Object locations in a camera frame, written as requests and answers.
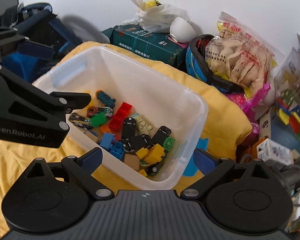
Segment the tan wooden cube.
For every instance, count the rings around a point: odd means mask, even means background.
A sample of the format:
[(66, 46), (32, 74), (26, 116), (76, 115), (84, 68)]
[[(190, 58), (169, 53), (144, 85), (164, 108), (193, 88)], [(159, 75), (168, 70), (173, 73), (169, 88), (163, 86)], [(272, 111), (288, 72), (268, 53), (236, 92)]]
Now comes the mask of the tan wooden cube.
[(86, 131), (84, 133), (89, 139), (91, 139), (93, 142), (97, 143), (99, 142), (99, 138), (97, 137), (97, 135), (95, 135), (93, 132), (91, 131)]
[(140, 159), (137, 155), (126, 153), (123, 162), (135, 171), (140, 169)]

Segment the red green toy car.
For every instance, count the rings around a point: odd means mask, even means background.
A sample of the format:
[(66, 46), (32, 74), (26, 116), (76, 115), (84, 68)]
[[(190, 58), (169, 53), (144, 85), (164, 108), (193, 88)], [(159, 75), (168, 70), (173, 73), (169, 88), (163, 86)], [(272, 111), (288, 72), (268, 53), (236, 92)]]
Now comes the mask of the red green toy car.
[(97, 114), (104, 114), (106, 118), (112, 118), (113, 117), (113, 109), (110, 107), (94, 107), (91, 106), (87, 109), (87, 117), (92, 118), (93, 116)]

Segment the blue small brick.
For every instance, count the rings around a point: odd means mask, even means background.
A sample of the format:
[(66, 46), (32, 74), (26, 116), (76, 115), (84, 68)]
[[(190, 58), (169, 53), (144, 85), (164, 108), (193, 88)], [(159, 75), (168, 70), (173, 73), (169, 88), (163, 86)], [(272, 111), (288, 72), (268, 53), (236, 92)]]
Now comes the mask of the blue small brick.
[(106, 132), (103, 134), (99, 145), (106, 151), (110, 152), (115, 142), (116, 142), (115, 135), (113, 133)]

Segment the teal toy with orange end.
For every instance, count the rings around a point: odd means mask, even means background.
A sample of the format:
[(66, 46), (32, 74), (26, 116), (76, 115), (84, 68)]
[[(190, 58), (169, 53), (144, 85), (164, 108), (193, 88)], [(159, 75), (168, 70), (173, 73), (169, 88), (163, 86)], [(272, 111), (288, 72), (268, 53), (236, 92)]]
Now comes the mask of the teal toy with orange end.
[(102, 90), (98, 90), (95, 93), (97, 100), (102, 102), (105, 107), (114, 108), (116, 100), (111, 98), (107, 93)]

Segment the orange brick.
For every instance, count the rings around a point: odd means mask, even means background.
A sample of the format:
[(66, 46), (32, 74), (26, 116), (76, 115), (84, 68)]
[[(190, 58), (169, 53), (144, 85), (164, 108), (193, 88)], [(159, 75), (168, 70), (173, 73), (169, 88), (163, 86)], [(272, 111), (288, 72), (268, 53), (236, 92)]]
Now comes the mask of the orange brick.
[(104, 133), (110, 133), (112, 134), (113, 132), (111, 131), (111, 129), (109, 128), (108, 124), (104, 124), (104, 125), (101, 125), (99, 127), (100, 131), (104, 134)]

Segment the long red brick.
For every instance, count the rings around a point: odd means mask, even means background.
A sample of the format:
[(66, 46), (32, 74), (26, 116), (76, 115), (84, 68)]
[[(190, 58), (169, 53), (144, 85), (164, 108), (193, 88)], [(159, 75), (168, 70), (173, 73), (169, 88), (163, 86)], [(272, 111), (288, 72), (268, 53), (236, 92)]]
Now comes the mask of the long red brick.
[(109, 123), (109, 128), (113, 132), (121, 131), (123, 122), (125, 118), (129, 116), (131, 110), (132, 110), (132, 105), (123, 102), (121, 106), (118, 108), (118, 110), (116, 111), (116, 113), (111, 118)]

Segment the dark toy car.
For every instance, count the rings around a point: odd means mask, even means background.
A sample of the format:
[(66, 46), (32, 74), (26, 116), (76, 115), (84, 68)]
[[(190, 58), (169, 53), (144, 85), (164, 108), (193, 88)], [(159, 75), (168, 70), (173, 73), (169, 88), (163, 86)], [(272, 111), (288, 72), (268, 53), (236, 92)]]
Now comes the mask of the dark toy car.
[(126, 140), (135, 136), (136, 120), (132, 117), (127, 117), (123, 121), (121, 139)]

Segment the large yellow brick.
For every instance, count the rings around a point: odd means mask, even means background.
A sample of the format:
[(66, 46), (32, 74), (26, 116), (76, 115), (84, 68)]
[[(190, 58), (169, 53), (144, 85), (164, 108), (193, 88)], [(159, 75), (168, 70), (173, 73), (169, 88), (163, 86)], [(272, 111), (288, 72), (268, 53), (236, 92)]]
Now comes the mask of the large yellow brick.
[(143, 160), (149, 165), (153, 165), (160, 162), (164, 154), (165, 149), (161, 145), (156, 144), (149, 150), (149, 153), (144, 157)]

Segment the beige toy with teal end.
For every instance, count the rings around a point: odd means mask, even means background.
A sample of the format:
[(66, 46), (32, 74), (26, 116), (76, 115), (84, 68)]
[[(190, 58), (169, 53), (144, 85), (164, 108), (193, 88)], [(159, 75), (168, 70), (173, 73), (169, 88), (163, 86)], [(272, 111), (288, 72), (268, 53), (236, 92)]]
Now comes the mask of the beige toy with teal end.
[(140, 135), (146, 134), (151, 136), (154, 127), (143, 116), (139, 113), (135, 113), (131, 115), (131, 118), (135, 119), (136, 127)]

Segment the large blue brick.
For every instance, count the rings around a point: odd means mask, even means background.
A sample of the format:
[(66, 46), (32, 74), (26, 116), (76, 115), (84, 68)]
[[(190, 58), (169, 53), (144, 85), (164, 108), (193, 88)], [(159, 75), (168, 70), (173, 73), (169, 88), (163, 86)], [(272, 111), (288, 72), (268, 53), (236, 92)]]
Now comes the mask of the large blue brick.
[(122, 160), (125, 155), (123, 144), (120, 141), (115, 142), (115, 144), (110, 149), (110, 154), (115, 158)]

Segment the green patterned toy piece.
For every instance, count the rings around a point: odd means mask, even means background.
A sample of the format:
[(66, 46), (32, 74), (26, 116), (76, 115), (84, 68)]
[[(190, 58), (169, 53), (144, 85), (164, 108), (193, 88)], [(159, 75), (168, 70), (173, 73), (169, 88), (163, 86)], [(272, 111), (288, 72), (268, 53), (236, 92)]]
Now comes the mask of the green patterned toy piece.
[(175, 139), (174, 139), (173, 137), (167, 137), (167, 138), (164, 140), (162, 146), (163, 146), (163, 148), (164, 148), (164, 150), (165, 150), (166, 153), (167, 153), (167, 152), (170, 152), (170, 150), (171, 150), (171, 149), (173, 148), (173, 146), (174, 146), (174, 143), (175, 143)]

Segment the black white patterned car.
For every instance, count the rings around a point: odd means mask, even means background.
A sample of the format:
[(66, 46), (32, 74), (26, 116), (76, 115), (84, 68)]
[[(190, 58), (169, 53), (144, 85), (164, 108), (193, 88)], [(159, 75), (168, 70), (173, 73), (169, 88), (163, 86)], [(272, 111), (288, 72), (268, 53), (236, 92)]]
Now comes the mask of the black white patterned car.
[(150, 149), (154, 144), (151, 137), (147, 134), (142, 134), (127, 138), (121, 141), (123, 144), (123, 149), (126, 152), (135, 152), (141, 148)]

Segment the small yellow brick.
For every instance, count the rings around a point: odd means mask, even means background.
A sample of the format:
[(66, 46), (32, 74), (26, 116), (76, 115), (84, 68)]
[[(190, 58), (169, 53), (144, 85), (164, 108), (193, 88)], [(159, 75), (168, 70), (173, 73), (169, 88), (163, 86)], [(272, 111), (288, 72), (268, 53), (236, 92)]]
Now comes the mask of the small yellow brick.
[(144, 177), (147, 177), (147, 176), (148, 176), (148, 174), (147, 174), (147, 172), (146, 172), (145, 169), (140, 169), (140, 170), (138, 171), (138, 173), (141, 174), (141, 175), (144, 176)]

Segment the small white carton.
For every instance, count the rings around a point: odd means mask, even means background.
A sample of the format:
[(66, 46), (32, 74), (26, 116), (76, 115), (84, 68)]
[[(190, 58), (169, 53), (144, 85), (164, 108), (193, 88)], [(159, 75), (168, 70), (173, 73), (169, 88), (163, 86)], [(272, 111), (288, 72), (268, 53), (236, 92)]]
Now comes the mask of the small white carton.
[(269, 167), (282, 169), (294, 163), (291, 150), (275, 141), (266, 139), (256, 146), (257, 157)]

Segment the white plastic bin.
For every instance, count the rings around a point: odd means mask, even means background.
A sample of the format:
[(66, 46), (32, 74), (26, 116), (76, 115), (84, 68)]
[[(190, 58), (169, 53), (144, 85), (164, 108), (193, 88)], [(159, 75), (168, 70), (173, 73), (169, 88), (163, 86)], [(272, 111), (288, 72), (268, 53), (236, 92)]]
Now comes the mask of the white plastic bin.
[(191, 89), (153, 68), (105, 46), (88, 48), (53, 67), (34, 85), (47, 92), (81, 92), (91, 95), (93, 104), (99, 90), (115, 99), (115, 110), (123, 103), (131, 114), (139, 114), (155, 133), (161, 126), (175, 139), (163, 166), (153, 177), (145, 177), (105, 152), (103, 165), (142, 190), (170, 190), (181, 178), (204, 128), (209, 108)]

